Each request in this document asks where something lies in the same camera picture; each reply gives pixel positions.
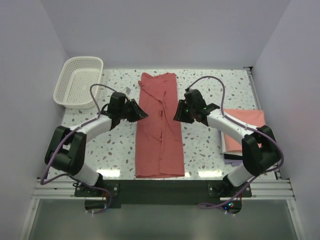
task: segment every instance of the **white laundry basket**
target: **white laundry basket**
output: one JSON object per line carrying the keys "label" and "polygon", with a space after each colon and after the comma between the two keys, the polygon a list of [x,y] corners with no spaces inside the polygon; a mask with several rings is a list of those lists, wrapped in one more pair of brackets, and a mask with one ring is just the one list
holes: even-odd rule
{"label": "white laundry basket", "polygon": [[[77,56],[67,60],[56,83],[53,99],[68,109],[88,109],[95,105],[90,95],[90,86],[100,84],[104,68],[103,61],[93,56]],[[98,97],[99,87],[92,88]]]}

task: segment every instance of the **robotic arm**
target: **robotic arm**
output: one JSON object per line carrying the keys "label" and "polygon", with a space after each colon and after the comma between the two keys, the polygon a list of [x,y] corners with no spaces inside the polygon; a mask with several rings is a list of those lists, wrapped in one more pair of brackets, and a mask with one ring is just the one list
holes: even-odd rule
{"label": "robotic arm", "polygon": [[102,186],[102,175],[85,164],[86,144],[98,135],[112,130],[121,119],[133,123],[148,117],[134,99],[126,101],[126,98],[124,93],[114,92],[110,102],[103,106],[98,117],[89,120],[85,126],[80,124],[70,128],[57,127],[45,155],[45,163],[49,163],[62,139],[81,127],[63,143],[63,147],[56,154],[51,166],[74,176],[87,185]]}
{"label": "robotic arm", "polygon": [[179,100],[174,116],[175,121],[193,123],[196,120],[208,127],[222,131],[242,145],[243,164],[226,175],[222,184],[215,191],[219,193],[231,191],[253,176],[264,173],[280,160],[281,155],[276,146],[261,135],[265,134],[275,140],[273,132],[268,126],[249,125],[227,113],[223,114],[219,106],[213,103],[207,105],[197,89],[188,89],[184,97],[185,100]]}

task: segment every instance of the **red pants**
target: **red pants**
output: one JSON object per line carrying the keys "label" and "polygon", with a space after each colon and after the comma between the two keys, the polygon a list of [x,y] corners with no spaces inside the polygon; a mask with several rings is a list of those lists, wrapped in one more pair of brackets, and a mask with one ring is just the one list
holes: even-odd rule
{"label": "red pants", "polygon": [[174,121],[178,107],[174,73],[138,81],[139,106],[149,117],[137,122],[135,143],[136,178],[170,178],[185,175],[181,124]]}

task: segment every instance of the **table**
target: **table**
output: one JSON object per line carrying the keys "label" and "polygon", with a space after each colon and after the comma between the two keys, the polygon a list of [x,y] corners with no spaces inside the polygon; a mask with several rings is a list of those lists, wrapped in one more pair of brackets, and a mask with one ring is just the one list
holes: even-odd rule
{"label": "table", "polygon": [[[138,80],[142,73],[156,76],[175,73],[177,78],[178,99],[183,99],[185,88],[202,76],[220,78],[226,87],[225,109],[256,109],[255,97],[246,70],[214,69],[105,69],[102,84],[119,92],[130,88],[130,98],[139,102],[140,87]],[[222,87],[214,79],[203,79],[195,86],[206,103],[220,105]],[[101,87],[97,101],[99,106],[109,102],[112,92]],[[66,109],[62,125],[71,127],[92,118],[97,109]],[[101,173],[104,179],[134,180],[135,178],[135,139],[136,124],[122,120],[112,131],[103,133],[86,145],[85,163]],[[184,177],[165,178],[167,180],[221,180],[234,167],[224,164],[221,138],[218,131],[201,123],[181,123]],[[62,172],[51,168],[48,178]],[[261,180],[274,180],[273,172],[259,177]]]}

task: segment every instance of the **folded cloth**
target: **folded cloth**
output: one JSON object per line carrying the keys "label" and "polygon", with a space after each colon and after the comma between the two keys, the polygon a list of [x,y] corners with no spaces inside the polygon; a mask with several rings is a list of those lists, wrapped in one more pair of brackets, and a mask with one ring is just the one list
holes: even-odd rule
{"label": "folded cloth", "polygon": [[143,73],[139,106],[149,117],[137,122],[136,178],[170,178],[185,175],[181,124],[174,121],[178,106],[174,73]]}
{"label": "folded cloth", "polygon": [[[262,127],[266,124],[265,114],[262,110],[243,110],[243,109],[225,109],[227,114],[251,125]],[[225,159],[225,164],[232,164],[233,166],[242,163],[242,146],[236,140],[221,133],[222,153]]]}

